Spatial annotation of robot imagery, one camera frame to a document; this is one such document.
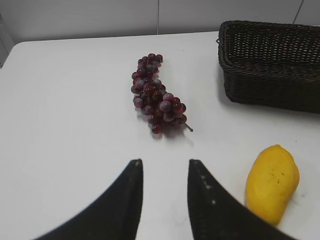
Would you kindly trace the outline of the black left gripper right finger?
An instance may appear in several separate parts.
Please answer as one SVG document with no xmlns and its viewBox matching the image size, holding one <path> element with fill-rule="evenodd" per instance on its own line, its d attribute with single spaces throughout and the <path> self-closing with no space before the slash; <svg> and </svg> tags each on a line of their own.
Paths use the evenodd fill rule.
<svg viewBox="0 0 320 240">
<path fill-rule="evenodd" d="M 238 202 L 197 159 L 188 165 L 187 205 L 195 240 L 291 240 Z"/>
</svg>

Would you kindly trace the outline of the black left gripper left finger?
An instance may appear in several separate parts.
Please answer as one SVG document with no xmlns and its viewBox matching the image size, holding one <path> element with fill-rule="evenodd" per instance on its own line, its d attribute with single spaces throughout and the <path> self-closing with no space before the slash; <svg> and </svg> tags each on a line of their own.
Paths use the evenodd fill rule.
<svg viewBox="0 0 320 240">
<path fill-rule="evenodd" d="M 94 202 L 40 239 L 134 240 L 141 219 L 143 186 L 143 162 L 131 160 Z"/>
</svg>

